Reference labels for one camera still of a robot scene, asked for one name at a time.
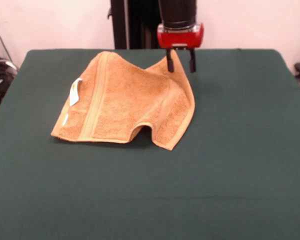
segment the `towel tag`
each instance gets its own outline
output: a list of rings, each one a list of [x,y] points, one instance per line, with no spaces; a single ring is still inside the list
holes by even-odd
[[[70,97],[69,97],[70,107],[73,106],[74,104],[76,104],[79,101],[78,84],[79,84],[80,81],[82,81],[82,79],[78,78],[71,85]]]

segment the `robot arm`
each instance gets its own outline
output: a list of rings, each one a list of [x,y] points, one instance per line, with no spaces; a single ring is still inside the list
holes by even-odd
[[[196,71],[195,48],[200,47],[204,25],[197,23],[197,0],[159,0],[162,23],[157,29],[160,46],[166,49],[169,72],[174,71],[172,49],[190,51],[190,71]]]

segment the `black cable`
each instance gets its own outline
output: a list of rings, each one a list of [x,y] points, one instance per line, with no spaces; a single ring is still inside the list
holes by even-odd
[[[11,58],[11,56],[10,56],[10,54],[9,54],[7,48],[6,48],[6,45],[5,45],[4,41],[2,40],[2,37],[1,37],[1,36],[0,36],[0,41],[1,41],[1,43],[2,43],[2,46],[3,46],[4,50],[6,51],[6,54],[7,54],[8,57],[9,57],[10,62],[13,63],[12,58]]]

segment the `tan towel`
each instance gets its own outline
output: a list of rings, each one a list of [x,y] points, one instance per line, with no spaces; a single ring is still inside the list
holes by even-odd
[[[68,97],[51,135],[124,144],[149,126],[152,141],[172,150],[190,124],[195,100],[177,53],[171,55],[174,73],[166,58],[144,70],[114,52],[99,53],[71,86],[79,99]]]

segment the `green table surface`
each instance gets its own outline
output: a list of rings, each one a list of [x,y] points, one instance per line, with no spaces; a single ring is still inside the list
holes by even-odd
[[[198,50],[190,74],[180,52],[196,109],[168,151],[147,128],[129,144],[50,136],[100,51],[27,54],[0,107],[0,240],[300,240],[300,87],[279,53]]]

